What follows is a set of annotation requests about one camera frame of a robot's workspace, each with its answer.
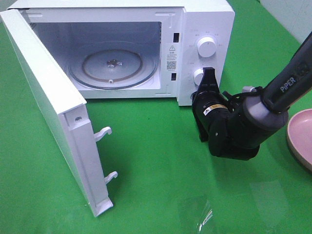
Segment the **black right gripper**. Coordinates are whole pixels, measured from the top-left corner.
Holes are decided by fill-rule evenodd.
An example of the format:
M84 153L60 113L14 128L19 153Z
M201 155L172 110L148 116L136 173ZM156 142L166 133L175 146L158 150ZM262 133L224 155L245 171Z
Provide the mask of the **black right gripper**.
M213 67L203 68L200 84L192 95L192 112L199 131L199 139L206 142L207 133L227 132L227 117L230 112L226 100L219 92Z

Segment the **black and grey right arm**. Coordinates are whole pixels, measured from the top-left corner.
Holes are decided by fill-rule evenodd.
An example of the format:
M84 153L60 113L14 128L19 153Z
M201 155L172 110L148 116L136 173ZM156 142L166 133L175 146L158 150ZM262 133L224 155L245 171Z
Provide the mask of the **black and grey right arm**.
M192 94L192 112L202 142L213 156L249 160L260 144L286 125L288 109L312 88L312 37L266 86L245 86L241 93L221 93L215 69L205 67Z

